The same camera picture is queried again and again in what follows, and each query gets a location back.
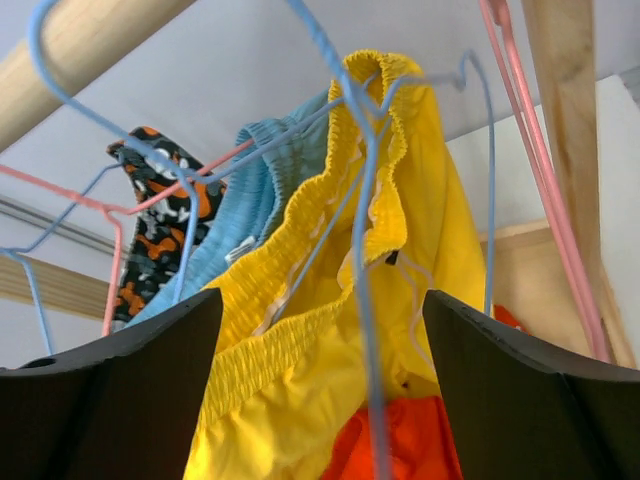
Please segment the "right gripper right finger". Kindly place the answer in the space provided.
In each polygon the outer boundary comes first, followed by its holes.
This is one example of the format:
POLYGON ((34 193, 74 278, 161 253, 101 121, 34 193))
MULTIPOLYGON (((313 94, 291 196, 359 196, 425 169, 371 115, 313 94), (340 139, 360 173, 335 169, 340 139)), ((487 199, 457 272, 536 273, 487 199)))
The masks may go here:
POLYGON ((423 318, 464 478, 638 478, 638 371, 439 290, 426 294, 423 318))

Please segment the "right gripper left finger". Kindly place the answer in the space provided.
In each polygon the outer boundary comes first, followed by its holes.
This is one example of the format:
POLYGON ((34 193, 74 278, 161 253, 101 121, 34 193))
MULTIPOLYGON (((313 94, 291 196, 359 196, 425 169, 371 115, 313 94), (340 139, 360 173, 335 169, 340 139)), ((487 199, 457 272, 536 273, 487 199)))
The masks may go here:
POLYGON ((1 371, 4 479, 180 479, 223 313, 218 289, 1 371))

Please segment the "orange red shorts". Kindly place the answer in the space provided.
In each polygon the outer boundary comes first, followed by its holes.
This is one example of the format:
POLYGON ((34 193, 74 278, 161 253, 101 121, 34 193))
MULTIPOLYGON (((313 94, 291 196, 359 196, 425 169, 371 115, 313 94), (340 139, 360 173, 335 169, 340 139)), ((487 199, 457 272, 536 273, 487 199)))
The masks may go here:
MULTIPOLYGON (((401 379, 401 393, 385 406, 393 479, 461 479, 458 455, 444 401, 426 345, 422 314, 415 308, 409 338, 420 356, 417 375, 401 379)), ((369 413, 358 410, 337 436, 324 479, 372 479, 369 413)))

